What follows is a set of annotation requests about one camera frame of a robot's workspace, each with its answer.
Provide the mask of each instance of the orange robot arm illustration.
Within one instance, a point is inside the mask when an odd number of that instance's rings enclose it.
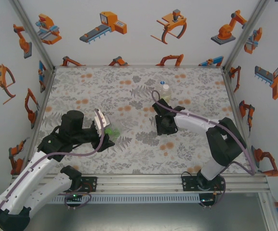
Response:
[[[262,27],[260,27],[258,30],[254,30],[253,34],[249,36],[247,39],[246,44],[244,45],[245,52],[252,54],[254,49],[259,45],[259,40],[262,36]]]
[[[25,31],[23,26],[16,26],[15,24],[13,25],[13,31],[17,33],[19,36],[19,44],[21,49],[24,51],[24,58],[28,58],[32,56],[32,43],[31,42],[26,42],[25,38],[21,34],[22,31]]]
[[[31,91],[30,88],[27,89],[27,95],[26,95],[26,98],[25,98],[25,104],[24,104],[24,106],[25,106],[25,109],[26,109],[26,111],[27,111],[28,119],[29,119],[29,121],[31,122],[31,129],[33,129],[34,126],[35,126],[35,121],[36,121],[38,112],[37,112],[37,111],[33,112],[32,110],[29,109],[29,107],[28,107],[28,100],[29,100],[29,97],[32,98],[32,100],[33,100],[34,103],[36,104],[37,110],[39,110],[39,104],[38,104],[38,102],[37,102],[37,100],[36,100],[36,98],[35,98],[35,96],[34,96],[34,94],[32,93],[32,91]]]
[[[168,60],[168,59],[176,59],[176,63],[175,66],[179,66],[182,62],[184,58],[184,55],[168,55],[162,58],[162,60],[160,61],[159,64],[157,64],[156,66],[164,66],[164,63]]]
[[[239,89],[240,69],[241,69],[240,66],[238,66],[235,69],[233,67],[231,67],[231,69],[229,71],[229,76],[230,76],[231,80],[235,77],[235,73],[237,72],[237,84],[236,84],[236,87],[234,89],[234,92],[236,92]]]
[[[9,85],[7,85],[7,83],[6,83],[6,72],[8,72],[8,74],[10,75],[10,77],[13,81]],[[15,79],[14,79],[13,74],[11,73],[11,71],[7,67],[5,67],[3,64],[1,64],[0,65],[0,87],[3,88],[3,90],[6,92],[6,94],[10,97],[3,104],[7,103],[9,100],[11,100],[12,98],[15,97],[15,95],[12,95],[7,89],[9,86],[11,86],[14,83],[15,83]]]
[[[62,39],[59,27],[54,25],[50,17],[42,13],[38,17],[39,20],[35,24],[39,27],[37,34],[43,43],[52,45]]]
[[[241,114],[241,117],[244,118],[244,116],[246,115],[246,110],[249,110],[248,112],[248,117],[247,117],[247,124],[248,124],[248,127],[249,127],[249,136],[250,136],[250,131],[251,131],[251,127],[252,127],[252,116],[253,116],[253,113],[254,113],[254,110],[255,108],[250,104],[245,104],[245,101],[241,101],[239,103],[239,111],[240,111],[240,114]]]
[[[21,151],[23,151],[23,147],[25,142],[29,139],[27,137],[25,140],[21,141],[19,145],[15,146],[14,148],[9,148],[9,159],[12,165],[12,170],[10,172],[11,175],[19,175],[21,172],[22,164],[24,159],[17,159],[15,160],[14,157],[18,155]]]
[[[164,44],[168,44],[165,40],[167,34],[170,34],[170,35],[176,37],[177,39],[180,39],[183,36],[183,34],[185,33],[186,28],[187,28],[187,23],[186,23],[187,18],[185,18],[184,16],[181,15],[180,10],[176,9],[172,13],[167,14],[166,16],[163,16],[162,19],[164,21],[166,21],[167,23],[163,23],[160,20],[157,20],[158,23],[160,23],[161,25],[164,26],[161,39],[159,39],[153,35],[151,35],[151,37],[159,40],[160,42],[163,42]],[[174,28],[176,28],[177,26],[183,26],[183,28],[178,35],[175,35],[175,34],[171,33],[170,31],[173,30]]]
[[[63,64],[61,66],[68,66],[69,63],[74,64],[76,66],[85,66],[74,61],[73,59],[70,59],[68,56],[63,57]]]
[[[263,160],[265,157],[268,158],[270,160],[270,163],[272,164],[273,170],[265,171],[262,173],[264,173],[265,175],[267,175],[269,177],[278,177],[278,169],[277,169],[275,159],[273,158],[272,154],[269,152],[263,152],[260,148],[255,149],[253,146],[251,148],[252,148],[252,153],[253,153],[257,167],[259,166],[258,163],[261,160]]]
[[[235,11],[233,14],[231,14],[231,18],[232,19],[231,19],[230,23],[223,25],[219,29],[219,34],[214,37],[211,37],[211,40],[218,43],[219,45],[222,45],[222,44],[235,40],[235,37],[232,35],[232,31],[235,27],[236,22],[239,22],[240,24],[242,24],[242,28],[244,28],[247,20],[245,20],[240,15],[240,10]]]

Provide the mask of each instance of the black mounting bracket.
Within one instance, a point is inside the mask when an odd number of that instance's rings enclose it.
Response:
[[[81,188],[78,192],[95,192],[97,189],[97,177],[81,177]]]
[[[212,183],[214,187],[211,187],[208,190],[203,190],[200,188],[197,182],[197,176],[182,176],[182,184],[183,184],[183,191],[184,192],[213,192],[213,191],[223,191],[224,185],[221,177],[218,175],[213,180]]]

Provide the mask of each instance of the bottle cap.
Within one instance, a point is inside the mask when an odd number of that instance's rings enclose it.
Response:
[[[169,85],[168,85],[168,84],[163,85],[163,90],[164,90],[164,91],[169,90]]]

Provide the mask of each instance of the metal bar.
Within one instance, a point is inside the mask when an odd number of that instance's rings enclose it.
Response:
[[[48,174],[39,184],[49,183],[56,174]],[[159,194],[185,193],[179,174],[173,175],[119,175],[94,174],[82,176],[96,176],[97,189],[94,194]],[[226,180],[227,193],[263,193],[270,192],[264,174],[249,176],[248,174],[223,174]]]
[[[239,112],[239,104],[236,102],[236,98],[234,96],[234,90],[233,90],[232,85],[231,85],[230,76],[227,72],[226,73],[223,72],[223,77],[224,77],[226,92],[227,92],[227,95],[228,95],[230,103],[231,103],[232,112],[233,112],[233,116],[234,116],[234,119],[235,119],[236,127],[239,130],[240,134],[242,135],[244,141],[246,142],[247,151],[250,154],[250,158],[254,162],[254,157],[252,155],[252,150],[251,150],[251,143],[250,143],[249,138],[246,135],[245,130],[244,130],[243,125],[242,125],[243,119],[242,119],[241,114]]]
[[[34,153],[34,148],[35,148],[35,145],[36,145],[38,132],[40,130],[43,115],[44,115],[46,105],[47,105],[47,102],[48,102],[48,99],[49,99],[49,96],[50,96],[50,93],[51,93],[51,88],[52,88],[54,77],[55,77],[55,71],[53,73],[50,72],[50,75],[48,76],[48,85],[46,86],[46,89],[45,89],[45,97],[44,97],[44,100],[42,102],[41,110],[39,111],[39,114],[38,114],[38,119],[36,119],[36,124],[35,124],[35,127],[34,127],[34,134],[33,134],[33,138],[32,138],[32,141],[31,141],[31,145],[30,145],[28,153],[27,153],[27,158],[24,159],[24,162],[23,162],[23,165],[22,165],[23,167],[21,168],[21,171],[25,168],[25,166],[27,165],[28,160],[32,157],[32,155]]]
[[[103,68],[106,65],[85,65],[85,66],[56,66],[55,68]],[[180,65],[180,66],[175,66],[175,65],[165,65],[165,66],[156,66],[156,65],[135,65],[135,66],[111,66],[111,68],[207,68],[207,69],[222,69],[222,66],[215,66],[215,65],[210,65],[210,66],[198,66],[198,65]]]
[[[259,193],[259,200],[268,231],[278,231],[278,214],[271,193]]]
[[[54,65],[47,54],[45,48],[42,45],[42,42],[40,38],[37,35],[37,32],[35,31],[33,24],[29,20],[29,17],[27,16],[25,10],[23,9],[21,3],[19,0],[9,0],[11,6],[13,7],[14,11],[16,12],[17,16],[19,17],[21,23],[23,24],[23,27],[25,31],[29,34],[34,46],[38,50],[39,54],[41,55],[43,63],[45,63],[47,69],[50,70],[50,72],[53,72]]]
[[[56,196],[48,204],[64,204],[65,196]],[[89,197],[77,198],[67,204],[86,202]],[[89,204],[161,204],[161,203],[200,203],[199,194],[94,194]]]
[[[225,72],[228,73],[233,62],[235,61],[236,57],[238,56],[239,52],[242,50],[242,47],[245,45],[248,37],[252,33],[255,24],[258,22],[260,16],[264,12],[266,6],[270,0],[260,0],[254,9],[252,15],[250,16],[249,20],[246,23],[245,28],[243,29],[240,37],[238,38],[235,47],[233,48],[232,52],[230,53],[227,62],[225,64]]]

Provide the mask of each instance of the table surface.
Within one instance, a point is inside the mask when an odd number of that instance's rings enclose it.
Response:
[[[216,68],[140,68],[75,67],[58,68],[46,105],[36,147],[60,125],[61,116],[69,110],[84,113],[83,128],[94,120],[94,108],[108,115],[121,134],[115,146],[89,157],[65,156],[50,173],[71,165],[84,174],[178,174],[197,173],[211,158],[206,137],[190,130],[157,135],[151,91],[161,81],[172,89],[169,103],[208,117],[234,121],[232,108]],[[89,153],[84,144],[74,153]],[[246,166],[243,154],[237,159]],[[244,173],[230,166],[227,173]]]

